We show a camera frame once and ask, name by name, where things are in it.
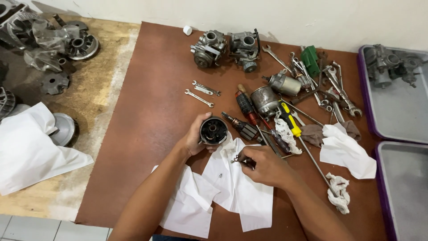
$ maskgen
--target hand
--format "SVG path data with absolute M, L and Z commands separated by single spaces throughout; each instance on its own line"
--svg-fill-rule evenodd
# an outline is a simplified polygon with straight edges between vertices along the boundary
M 238 154 L 238 161 L 242 172 L 251 180 L 271 187 L 283 188 L 281 185 L 288 182 L 292 173 L 287 162 L 268 146 L 246 146 Z
M 215 152 L 219 145 L 206 145 L 204 143 L 198 144 L 201 139 L 201 135 L 199 133 L 201 129 L 202 122 L 212 116 L 211 112 L 206 114 L 200 114 L 196 117 L 195 121 L 190 126 L 187 134 L 181 139 L 180 142 L 183 143 L 185 148 L 189 151 L 191 156 L 194 156 L 201 152 L 203 149 L 207 148 L 210 153 Z

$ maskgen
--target person's right hand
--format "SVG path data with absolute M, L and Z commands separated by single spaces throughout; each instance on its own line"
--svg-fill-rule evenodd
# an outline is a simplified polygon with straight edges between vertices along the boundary
M 252 161 L 243 163 L 248 158 Z M 238 154 L 238 161 L 242 172 L 254 182 L 282 188 L 290 178 L 291 167 L 268 146 L 246 146 Z

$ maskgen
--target yellow screwdriver handle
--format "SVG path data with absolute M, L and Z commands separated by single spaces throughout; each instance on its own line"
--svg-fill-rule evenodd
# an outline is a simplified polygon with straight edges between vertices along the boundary
M 291 111 L 287 103 L 283 100 L 280 100 L 279 105 L 281 109 L 281 118 L 287 123 L 293 135 L 295 137 L 301 136 L 302 130 L 300 130 L 300 128 L 297 126 L 296 122 L 294 121 L 294 118 L 291 115 Z

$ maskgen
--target plastic tray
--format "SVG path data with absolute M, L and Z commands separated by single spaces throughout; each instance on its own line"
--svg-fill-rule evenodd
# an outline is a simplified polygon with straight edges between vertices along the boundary
M 428 144 L 425 131 L 428 125 L 428 63 L 415 70 L 421 73 L 416 75 L 416 88 L 401 78 L 393 80 L 392 85 L 385 89 L 375 88 L 367 75 L 365 48 L 373 46 L 364 45 L 360 48 L 357 63 L 369 130 L 384 139 Z M 419 55 L 423 60 L 428 59 L 428 52 L 424 51 L 387 49 L 407 51 Z M 388 71 L 380 78 L 389 78 Z
M 388 240 L 428 240 L 428 146 L 381 142 L 375 153 Z

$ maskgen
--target white cap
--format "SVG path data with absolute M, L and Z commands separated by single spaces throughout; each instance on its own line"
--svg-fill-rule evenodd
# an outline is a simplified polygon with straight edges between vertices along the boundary
M 183 33 L 185 33 L 187 36 L 189 36 L 192 33 L 192 27 L 186 25 L 183 28 Z

